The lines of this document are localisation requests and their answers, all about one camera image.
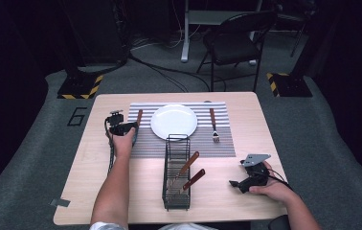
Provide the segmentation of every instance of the fork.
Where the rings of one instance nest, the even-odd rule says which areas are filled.
[[[219,142],[220,138],[219,135],[216,132],[216,122],[215,122],[215,113],[214,113],[214,109],[210,108],[209,109],[210,113],[211,113],[211,120],[212,120],[212,128],[214,129],[214,135],[212,136],[212,139],[214,140],[214,142]]]

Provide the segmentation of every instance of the white plate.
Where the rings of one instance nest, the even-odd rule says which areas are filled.
[[[196,129],[196,114],[182,104],[168,104],[157,109],[151,116],[150,126],[153,132],[167,139],[169,134],[191,135]]]

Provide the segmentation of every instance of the desk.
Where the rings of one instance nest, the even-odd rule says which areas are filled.
[[[279,202],[265,195],[242,194],[229,184],[231,179],[241,181],[247,177],[239,161],[245,159],[248,153],[271,154],[267,162],[285,178],[255,93],[109,94],[99,95],[95,100],[61,196],[71,203],[68,207],[57,207],[55,224],[87,224],[90,221],[93,204],[106,178],[109,162],[109,146],[103,121],[110,111],[122,109],[126,119],[131,103],[204,101],[226,103],[236,157],[198,158],[193,163],[191,174],[200,169],[205,169],[206,174],[192,186],[191,207],[188,211],[167,211],[164,208],[161,197],[164,159],[131,159],[129,222],[254,220],[273,219],[285,214],[285,207]]]
[[[262,0],[258,0],[256,12],[261,8]],[[185,28],[184,45],[182,49],[181,61],[188,61],[188,52],[190,50],[190,24],[200,25],[220,25],[226,19],[247,11],[190,11],[189,0],[185,0]]]

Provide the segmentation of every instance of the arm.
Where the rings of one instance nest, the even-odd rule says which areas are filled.
[[[264,165],[267,169],[271,169],[267,162],[264,162]],[[269,178],[265,186],[250,187],[250,193],[268,195],[281,201],[286,207],[291,229],[321,229],[302,199],[281,182]]]
[[[125,136],[112,135],[116,159],[95,200],[91,225],[102,221],[128,228],[129,160],[134,127]]]

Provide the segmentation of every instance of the forearm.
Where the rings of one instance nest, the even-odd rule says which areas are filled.
[[[103,182],[94,205],[91,224],[115,222],[127,228],[129,203],[129,159],[117,157]]]
[[[294,194],[284,202],[292,230],[321,229],[301,198]]]

